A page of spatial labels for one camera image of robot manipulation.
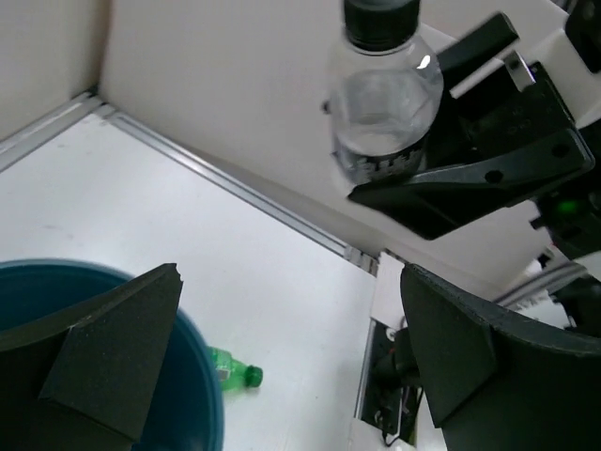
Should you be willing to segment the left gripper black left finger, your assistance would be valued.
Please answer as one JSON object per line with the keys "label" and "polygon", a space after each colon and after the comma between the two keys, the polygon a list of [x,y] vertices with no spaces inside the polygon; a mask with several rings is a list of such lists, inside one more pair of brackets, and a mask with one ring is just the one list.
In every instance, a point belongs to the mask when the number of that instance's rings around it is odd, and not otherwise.
{"label": "left gripper black left finger", "polygon": [[128,450],[143,434],[182,281],[166,263],[117,287],[90,268],[1,271],[1,446]]}

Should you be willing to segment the black cap clear bottle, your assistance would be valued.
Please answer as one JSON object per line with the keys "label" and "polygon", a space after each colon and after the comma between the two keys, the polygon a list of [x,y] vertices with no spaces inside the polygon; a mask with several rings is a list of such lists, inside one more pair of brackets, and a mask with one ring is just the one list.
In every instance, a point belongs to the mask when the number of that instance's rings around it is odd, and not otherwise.
{"label": "black cap clear bottle", "polygon": [[444,90],[418,1],[346,1],[329,70],[332,157],[353,186],[419,168]]}

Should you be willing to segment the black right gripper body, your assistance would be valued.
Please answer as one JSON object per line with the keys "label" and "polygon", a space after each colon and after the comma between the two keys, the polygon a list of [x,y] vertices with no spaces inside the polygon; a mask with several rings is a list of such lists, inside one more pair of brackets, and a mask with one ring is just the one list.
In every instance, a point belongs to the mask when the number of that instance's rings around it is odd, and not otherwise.
{"label": "black right gripper body", "polygon": [[558,90],[540,63],[501,66],[477,87],[454,101],[462,141],[453,161],[469,164],[501,156],[562,129],[580,133]]}

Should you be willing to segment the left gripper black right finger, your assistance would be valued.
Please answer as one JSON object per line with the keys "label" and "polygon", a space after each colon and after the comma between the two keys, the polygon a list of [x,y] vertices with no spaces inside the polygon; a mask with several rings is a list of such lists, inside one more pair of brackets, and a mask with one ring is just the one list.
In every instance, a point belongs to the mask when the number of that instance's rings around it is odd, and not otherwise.
{"label": "left gripper black right finger", "polygon": [[598,338],[505,309],[413,264],[400,291],[448,449],[599,449]]}

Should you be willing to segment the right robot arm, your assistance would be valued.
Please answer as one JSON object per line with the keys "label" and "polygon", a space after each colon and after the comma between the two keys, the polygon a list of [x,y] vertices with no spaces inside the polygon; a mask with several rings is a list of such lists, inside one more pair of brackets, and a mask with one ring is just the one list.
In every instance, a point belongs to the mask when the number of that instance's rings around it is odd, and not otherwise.
{"label": "right robot arm", "polygon": [[414,175],[364,183],[350,200],[432,241],[525,200],[571,260],[600,248],[600,5],[578,1],[527,57],[498,12],[439,54],[454,88],[495,56],[502,65],[442,96]]}

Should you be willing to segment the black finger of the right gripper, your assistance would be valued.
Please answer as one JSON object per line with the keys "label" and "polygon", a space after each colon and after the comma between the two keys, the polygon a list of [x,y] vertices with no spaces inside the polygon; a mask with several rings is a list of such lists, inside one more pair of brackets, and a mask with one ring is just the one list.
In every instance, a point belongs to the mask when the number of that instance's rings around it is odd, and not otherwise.
{"label": "black finger of the right gripper", "polygon": [[594,156],[580,133],[562,129],[488,160],[366,183],[353,189],[348,199],[433,241],[593,168]]}
{"label": "black finger of the right gripper", "polygon": [[494,12],[469,32],[437,52],[444,81],[443,98],[458,99],[501,65],[499,56],[519,39],[509,17]]}

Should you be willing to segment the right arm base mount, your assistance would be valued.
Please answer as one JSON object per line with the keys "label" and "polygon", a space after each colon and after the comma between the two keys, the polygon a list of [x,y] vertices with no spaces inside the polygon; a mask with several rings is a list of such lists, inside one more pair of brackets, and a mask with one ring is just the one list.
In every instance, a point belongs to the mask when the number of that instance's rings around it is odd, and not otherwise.
{"label": "right arm base mount", "polygon": [[382,444],[415,444],[424,395],[407,328],[372,320],[362,365],[355,417],[378,430]]}

